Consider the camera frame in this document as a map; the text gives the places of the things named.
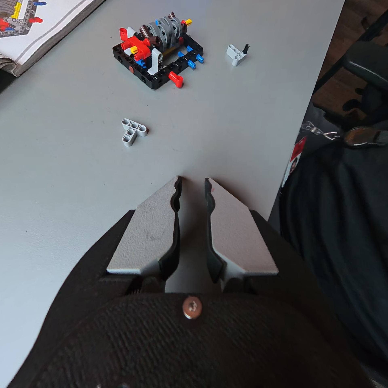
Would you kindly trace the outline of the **red white id badge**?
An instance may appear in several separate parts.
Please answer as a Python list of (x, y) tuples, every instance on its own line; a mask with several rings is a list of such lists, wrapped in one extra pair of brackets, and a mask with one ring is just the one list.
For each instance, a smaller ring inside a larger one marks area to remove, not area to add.
[(306, 141), (307, 141), (307, 136), (304, 136), (301, 140), (299, 140), (295, 143), (294, 149), (292, 151), (292, 154), (291, 154), (291, 157), (289, 160), (289, 163), (288, 163), (286, 170), (285, 170), (285, 174), (283, 177), (281, 188), (284, 187), (287, 179), (289, 178), (291, 173), (295, 170), (295, 168), (300, 160), (300, 157), (302, 155)]

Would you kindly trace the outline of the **lego engine frame assembly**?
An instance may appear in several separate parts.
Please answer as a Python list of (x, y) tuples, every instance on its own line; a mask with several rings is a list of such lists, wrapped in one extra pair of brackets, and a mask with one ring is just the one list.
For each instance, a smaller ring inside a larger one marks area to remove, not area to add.
[(180, 20), (170, 12), (138, 31), (120, 28), (121, 43), (113, 47), (114, 58), (152, 90), (171, 81), (184, 84), (181, 72), (203, 63), (203, 47), (188, 33), (191, 19)]

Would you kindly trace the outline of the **lego instruction booklet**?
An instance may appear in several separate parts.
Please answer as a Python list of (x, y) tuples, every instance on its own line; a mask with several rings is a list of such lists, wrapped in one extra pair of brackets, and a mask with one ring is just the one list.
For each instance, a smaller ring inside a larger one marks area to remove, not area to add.
[(1, 0), (0, 68), (15, 77), (31, 68), (103, 0)]

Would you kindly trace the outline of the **black office chair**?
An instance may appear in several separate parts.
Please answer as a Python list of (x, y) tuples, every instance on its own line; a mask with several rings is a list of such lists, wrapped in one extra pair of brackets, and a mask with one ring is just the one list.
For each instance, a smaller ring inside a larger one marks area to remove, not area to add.
[(348, 100), (342, 110), (348, 112), (358, 109), (366, 114), (363, 119), (343, 117), (337, 113), (327, 111), (327, 119), (343, 130), (357, 126), (371, 126), (388, 117), (388, 49), (387, 45), (380, 46), (372, 40), (380, 34), (388, 23), (388, 12), (385, 11), (374, 23), (366, 28), (358, 40), (351, 45), (346, 53), (320, 78), (314, 87), (315, 94), (341, 68), (345, 68), (364, 80), (367, 84), (355, 92), (361, 95), (361, 100)]

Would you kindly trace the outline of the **black badge reel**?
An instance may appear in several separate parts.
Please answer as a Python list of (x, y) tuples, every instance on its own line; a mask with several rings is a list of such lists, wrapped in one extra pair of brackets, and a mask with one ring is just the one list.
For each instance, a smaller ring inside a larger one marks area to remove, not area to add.
[(323, 132), (318, 128), (315, 128), (313, 132), (317, 135), (322, 135), (331, 141), (340, 140), (346, 146), (351, 148), (372, 143), (376, 137), (376, 131), (371, 127), (355, 127), (343, 134), (339, 134), (337, 132)]

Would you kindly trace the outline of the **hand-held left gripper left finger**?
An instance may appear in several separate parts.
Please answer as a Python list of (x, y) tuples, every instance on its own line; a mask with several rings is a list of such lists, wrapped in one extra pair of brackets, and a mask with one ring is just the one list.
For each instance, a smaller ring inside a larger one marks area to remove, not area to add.
[(175, 272), (181, 193), (182, 177), (176, 176), (137, 206), (107, 266), (108, 273), (167, 280)]

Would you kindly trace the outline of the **grey lego t-beam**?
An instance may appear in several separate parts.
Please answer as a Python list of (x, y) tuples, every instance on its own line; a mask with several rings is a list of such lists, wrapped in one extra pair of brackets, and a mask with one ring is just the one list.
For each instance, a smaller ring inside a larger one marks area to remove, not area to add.
[(122, 119), (121, 123), (124, 128), (122, 141), (126, 147), (131, 147), (137, 137), (145, 137), (148, 134), (148, 128), (143, 124), (127, 118)]
[(232, 44), (228, 45), (226, 54), (232, 60), (232, 66), (234, 67), (237, 67), (241, 62), (243, 62), (246, 56), (243, 56), (242, 51)]

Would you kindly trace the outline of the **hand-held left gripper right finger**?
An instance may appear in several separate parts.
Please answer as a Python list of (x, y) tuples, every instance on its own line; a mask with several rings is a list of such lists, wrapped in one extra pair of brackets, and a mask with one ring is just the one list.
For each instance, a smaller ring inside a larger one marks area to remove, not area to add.
[(279, 269), (250, 209), (214, 179), (205, 179), (207, 267), (222, 292), (277, 279)]

